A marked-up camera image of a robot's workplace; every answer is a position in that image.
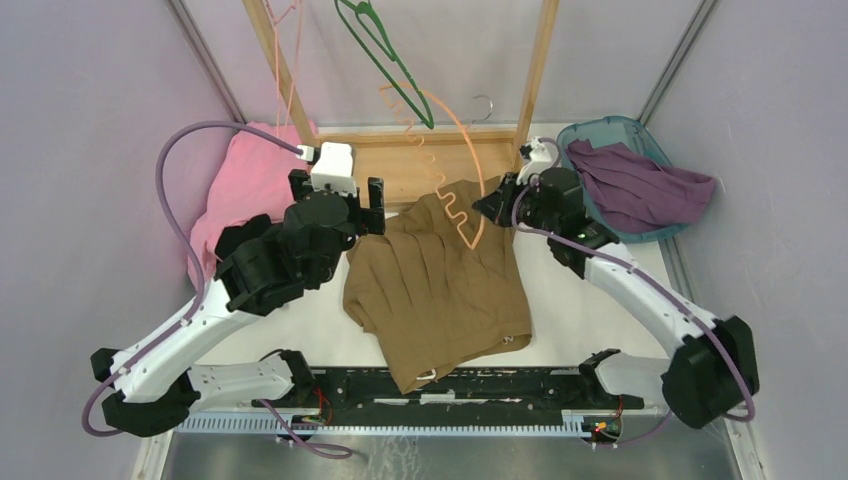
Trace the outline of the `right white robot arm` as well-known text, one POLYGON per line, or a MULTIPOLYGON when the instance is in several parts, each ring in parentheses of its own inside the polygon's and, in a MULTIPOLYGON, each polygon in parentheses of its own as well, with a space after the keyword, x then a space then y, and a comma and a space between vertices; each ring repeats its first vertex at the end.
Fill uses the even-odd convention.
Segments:
POLYGON ((577 392, 585 405, 638 398, 694 429, 718 418, 754 419, 760 383, 751 328, 737 316, 715 316, 639 266, 623 241, 588 214, 575 172, 510 172, 472 207, 499 227, 545 237, 560 265, 615 300, 665 351, 658 359, 607 349, 584 361, 577 392))

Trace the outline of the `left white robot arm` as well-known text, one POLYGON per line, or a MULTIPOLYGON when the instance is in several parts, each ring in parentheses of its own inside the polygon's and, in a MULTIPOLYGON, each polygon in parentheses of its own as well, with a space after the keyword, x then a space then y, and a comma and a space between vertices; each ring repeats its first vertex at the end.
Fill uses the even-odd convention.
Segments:
POLYGON ((242 401, 307 404, 315 378, 302 353, 278 350, 253 363, 204 365, 201 358, 238 330, 329 282, 356 240, 385 231, 384 183, 357 194, 314 189, 309 175, 289 176, 295 202, 280 222, 265 215, 223 238, 214 276, 153 333, 123 349, 102 348, 90 362, 106 434, 152 437, 191 414, 242 401))

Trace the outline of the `tan brown pleated skirt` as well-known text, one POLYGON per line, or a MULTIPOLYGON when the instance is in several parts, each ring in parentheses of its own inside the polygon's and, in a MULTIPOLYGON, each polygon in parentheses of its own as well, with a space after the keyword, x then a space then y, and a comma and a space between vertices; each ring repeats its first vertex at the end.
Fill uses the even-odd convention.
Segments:
POLYGON ((469 249, 435 194, 360 238, 347 254, 345 313, 374 335, 403 394, 479 357, 527 347, 529 302, 514 233, 471 215, 484 231, 469 249))

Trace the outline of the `orange wavy hanger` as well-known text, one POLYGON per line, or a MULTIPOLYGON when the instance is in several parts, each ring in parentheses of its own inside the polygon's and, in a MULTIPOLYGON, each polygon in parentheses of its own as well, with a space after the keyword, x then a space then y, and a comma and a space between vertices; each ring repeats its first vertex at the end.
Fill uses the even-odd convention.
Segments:
POLYGON ((468 211, 457 206, 457 194, 447 191, 445 186, 454 180, 475 181, 478 194, 483 195, 486 192, 483 164, 468 126, 441 98, 428 90, 422 92, 425 99, 434 102, 437 109, 447 115, 455 129, 449 132, 427 133, 416 127, 416 121, 405 114, 401 101, 390 93, 405 93, 411 88, 412 85, 408 82, 402 82, 398 87, 384 84, 378 88, 378 92, 399 126, 403 128, 402 134, 406 144, 413 148, 416 160, 422 164, 433 193, 460 240, 469 250, 474 251, 482 240, 485 222, 472 221, 468 211))

